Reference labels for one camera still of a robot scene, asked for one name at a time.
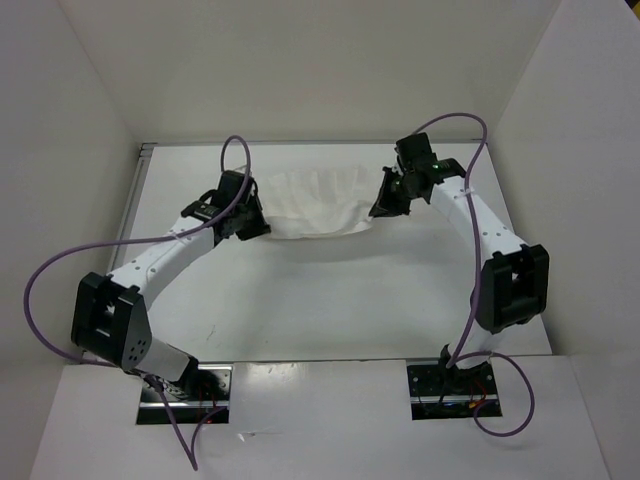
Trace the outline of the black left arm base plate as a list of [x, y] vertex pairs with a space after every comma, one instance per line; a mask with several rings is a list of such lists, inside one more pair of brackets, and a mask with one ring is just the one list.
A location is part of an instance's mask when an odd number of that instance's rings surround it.
[[[195, 426], [201, 420], [207, 424], [229, 422], [230, 394], [233, 378], [231, 364], [201, 364], [198, 383], [187, 393], [176, 384], [158, 379], [169, 409], [178, 425]], [[138, 404], [137, 425], [168, 425], [169, 414], [161, 395], [144, 381]]]

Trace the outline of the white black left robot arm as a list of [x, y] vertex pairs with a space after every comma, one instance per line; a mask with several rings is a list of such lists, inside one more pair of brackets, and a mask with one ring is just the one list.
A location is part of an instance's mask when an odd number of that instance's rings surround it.
[[255, 180], [226, 170], [217, 188], [182, 210], [161, 241], [105, 274], [87, 274], [79, 283], [71, 328], [83, 350], [142, 378], [154, 377], [176, 399], [211, 387], [198, 360], [155, 337], [149, 310], [162, 291], [187, 267], [222, 241], [270, 233]]

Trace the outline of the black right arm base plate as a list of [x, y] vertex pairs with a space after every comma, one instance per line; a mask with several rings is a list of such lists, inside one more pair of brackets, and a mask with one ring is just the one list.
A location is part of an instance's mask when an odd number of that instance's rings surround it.
[[437, 362], [406, 366], [411, 416], [414, 421], [501, 417], [498, 389], [488, 363], [452, 379]]

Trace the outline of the white fabric skirt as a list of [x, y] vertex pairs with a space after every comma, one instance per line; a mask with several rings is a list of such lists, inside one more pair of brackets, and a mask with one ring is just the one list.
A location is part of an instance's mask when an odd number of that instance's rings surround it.
[[257, 182], [276, 240], [335, 238], [372, 227], [381, 178], [363, 166], [292, 170]]

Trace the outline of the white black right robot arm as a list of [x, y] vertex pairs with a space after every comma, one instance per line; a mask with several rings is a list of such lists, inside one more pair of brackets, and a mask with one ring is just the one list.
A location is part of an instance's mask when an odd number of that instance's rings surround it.
[[442, 214], [471, 247], [475, 279], [470, 317], [439, 359], [438, 380], [447, 393], [462, 392], [480, 374], [502, 332], [524, 325], [547, 303], [550, 257], [511, 231], [472, 189], [471, 171], [455, 159], [438, 159], [424, 133], [395, 146], [396, 164], [384, 168], [369, 214], [396, 217], [424, 200]]

